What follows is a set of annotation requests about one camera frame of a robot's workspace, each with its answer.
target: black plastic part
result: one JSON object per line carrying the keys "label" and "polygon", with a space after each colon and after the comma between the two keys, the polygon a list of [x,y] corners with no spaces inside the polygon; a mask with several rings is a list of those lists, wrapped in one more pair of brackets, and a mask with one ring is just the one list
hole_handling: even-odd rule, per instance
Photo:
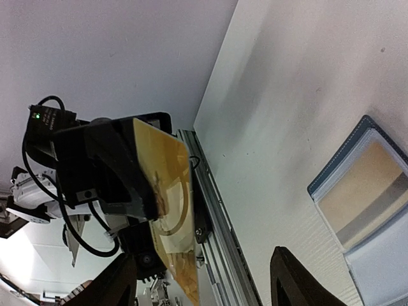
{"label": "black plastic part", "polygon": [[203,193],[198,183],[197,175],[195,172],[192,172],[191,176],[193,180],[193,207],[196,241],[198,244],[203,244],[207,240],[213,227]]}
{"label": "black plastic part", "polygon": [[23,168],[20,167],[14,167],[13,168],[13,173],[11,174],[11,179],[15,180],[19,174],[21,173],[28,173],[26,170],[24,170]]}
{"label": "black plastic part", "polygon": [[134,306],[135,275],[134,257],[121,254],[65,306]]}
{"label": "black plastic part", "polygon": [[145,115],[139,115],[137,116],[137,118],[151,124],[152,126],[160,129],[165,133],[171,134],[173,132],[171,126],[171,117],[168,113],[147,113]]}
{"label": "black plastic part", "polygon": [[285,247],[276,247],[270,263],[272,305],[346,306],[327,291]]}
{"label": "black plastic part", "polygon": [[27,209],[24,207],[20,207],[16,204],[14,204],[14,198],[13,196],[7,197],[7,208],[14,209],[18,212],[22,212],[23,214],[26,215],[31,215],[33,217],[36,217],[38,219],[43,219],[48,222],[51,221],[51,217],[47,215],[45,212],[47,211],[47,208],[44,205],[40,205],[35,209]]}
{"label": "black plastic part", "polygon": [[142,281],[167,270],[154,248],[148,222],[121,229],[118,238],[122,250],[135,257],[137,279]]}
{"label": "black plastic part", "polygon": [[0,223],[0,238],[10,238],[26,224],[28,224],[28,221],[23,218],[17,218],[11,223]]}
{"label": "black plastic part", "polygon": [[69,204],[99,200],[104,214],[157,219],[154,191],[138,164],[133,119],[56,132],[57,173]]}
{"label": "black plastic part", "polygon": [[76,113],[43,105],[30,106],[30,117],[25,132],[25,149],[31,159],[49,168],[55,168],[51,148],[52,135],[61,129],[79,125]]}

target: white wall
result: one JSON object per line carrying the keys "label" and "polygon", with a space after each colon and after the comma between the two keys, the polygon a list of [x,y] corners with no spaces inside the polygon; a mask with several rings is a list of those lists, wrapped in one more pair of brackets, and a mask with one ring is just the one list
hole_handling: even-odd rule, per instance
{"label": "white wall", "polygon": [[[61,219],[51,224],[30,223],[9,239],[0,239],[0,271],[23,290],[37,294],[45,290],[64,296],[94,279],[114,257],[99,258],[80,248],[73,268],[72,255],[62,242],[63,224]],[[113,244],[104,232],[92,218],[85,224],[82,237],[98,250],[108,251]]]}
{"label": "white wall", "polygon": [[165,111],[191,128],[236,3],[1,1],[0,187],[49,94],[83,119]]}
{"label": "white wall", "polygon": [[238,2],[194,127],[264,305],[277,245],[361,305],[307,186],[366,113],[408,152],[407,17],[398,0]]}
{"label": "white wall", "polygon": [[10,293],[11,287],[0,281],[0,306],[33,306],[29,300],[17,298]]}

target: wire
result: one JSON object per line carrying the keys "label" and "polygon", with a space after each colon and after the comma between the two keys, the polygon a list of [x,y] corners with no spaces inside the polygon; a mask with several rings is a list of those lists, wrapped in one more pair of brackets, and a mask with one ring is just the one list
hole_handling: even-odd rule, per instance
{"label": "wire", "polygon": [[27,158],[27,151],[26,151],[26,136],[24,135],[24,139],[23,139],[23,146],[22,146],[22,155],[23,155],[23,163],[25,168],[27,169],[28,173],[30,174],[31,178],[33,179],[34,183],[36,183],[36,185],[42,190],[44,191],[48,196],[50,196],[53,200],[58,201],[58,197],[52,193],[51,191],[49,191],[36,177],[36,175],[34,174],[33,170],[31,169],[30,164],[28,163],[28,158]]}
{"label": "wire", "polygon": [[[63,113],[65,112],[65,106],[64,103],[62,102],[62,100],[60,98],[58,98],[57,96],[48,96],[44,99],[42,99],[38,105],[43,105],[44,103],[46,103],[47,101],[50,100],[55,100],[57,101],[61,111],[62,111],[62,116],[64,115]],[[117,251],[119,250],[119,240],[117,238],[114,239],[115,242],[115,246],[113,247],[112,250],[108,251],[108,252],[102,252],[99,250],[94,249],[93,247],[91,247],[89,244],[87,244],[82,238],[81,236],[78,234],[78,232],[75,230],[75,228],[73,227],[68,213],[66,211],[66,207],[65,204],[66,202],[64,201],[63,197],[62,197],[62,192],[61,192],[61,186],[59,184],[58,181],[58,175],[56,175],[56,182],[48,175],[43,175],[44,177],[46,177],[51,184],[53,184],[55,186],[55,188],[57,189],[57,196],[52,193],[51,191],[49,191],[36,177],[36,175],[34,174],[33,170],[30,167],[30,164],[28,163],[28,158],[27,158],[27,150],[26,150],[26,144],[27,140],[26,140],[26,135],[24,135],[23,138],[23,144],[22,144],[22,157],[23,157],[23,163],[24,166],[27,168],[28,173],[30,174],[31,178],[33,179],[33,181],[36,183],[36,185],[42,190],[44,191],[48,196],[50,196],[53,200],[57,201],[59,204],[59,208],[61,210],[61,214],[62,214],[62,218],[65,221],[65,224],[67,226],[67,228],[69,229],[69,231],[71,232],[71,234],[74,236],[74,238],[78,241],[78,243],[88,252],[90,252],[91,254],[95,255],[95,256],[99,256],[99,257],[112,257],[113,255],[115,255],[117,253]],[[104,229],[106,229],[107,231],[110,231],[110,228],[108,225],[106,225],[106,223],[102,220],[102,218],[98,215],[98,213],[95,211],[95,208],[93,206],[92,203],[90,203],[89,208],[92,212],[92,214],[94,215],[94,217],[98,220],[98,222],[102,225],[102,227],[104,227]]]}
{"label": "wire", "polygon": [[60,108],[63,112],[65,112],[64,102],[62,102],[62,100],[61,100],[59,97],[57,97],[57,96],[48,96],[48,97],[42,99],[40,102],[38,102],[38,105],[44,105],[46,102],[48,102],[48,101],[50,101],[50,100],[57,101],[57,103],[58,103],[58,105],[59,105],[59,108]]}
{"label": "wire", "polygon": [[101,216],[96,212],[95,206],[92,202],[88,203],[89,209],[91,210],[92,215],[99,222],[99,224],[105,229],[105,231],[110,231],[111,228],[104,222]]}
{"label": "wire", "polygon": [[[57,97],[57,96],[48,96],[44,99],[42,99],[40,102],[38,102],[38,105],[43,105],[46,102],[50,101],[50,100],[55,100],[57,101],[59,108],[62,111],[62,115],[64,115],[65,112],[65,105],[64,102],[62,102],[61,98]],[[30,164],[28,163],[28,158],[27,158],[27,138],[26,138],[27,132],[26,134],[24,134],[23,137],[23,144],[22,144],[22,157],[23,157],[23,163],[25,168],[27,169],[28,173],[30,174],[31,178],[33,179],[34,183],[36,183],[36,185],[42,190],[44,191],[49,197],[51,197],[53,200],[58,201],[58,197],[52,193],[51,191],[49,191],[36,177],[36,175],[34,174],[33,170],[31,169]]]}
{"label": "wire", "polygon": [[201,163],[201,159],[198,156],[192,155],[190,156],[191,159],[195,159],[197,160],[196,164],[193,166],[193,170],[197,169],[197,167],[200,165]]}
{"label": "wire", "polygon": [[91,254],[98,256],[98,257],[112,257],[113,255],[115,255],[117,253],[117,251],[119,250],[119,240],[117,238],[115,238],[114,242],[115,242],[115,246],[113,247],[112,250],[108,251],[108,252],[102,252],[99,250],[94,249],[93,247],[91,247],[89,244],[87,244],[82,238],[81,236],[78,234],[78,232],[75,230],[75,228],[73,227],[68,213],[66,211],[66,207],[65,204],[62,200],[62,193],[60,190],[60,185],[58,182],[58,177],[57,177],[57,183],[56,183],[57,188],[57,193],[58,193],[58,204],[59,204],[59,208],[61,209],[61,213],[62,213],[62,218],[65,221],[65,224],[67,226],[67,228],[69,229],[69,231],[71,232],[71,234],[74,236],[74,238],[78,241],[78,243],[88,252],[90,252]]}

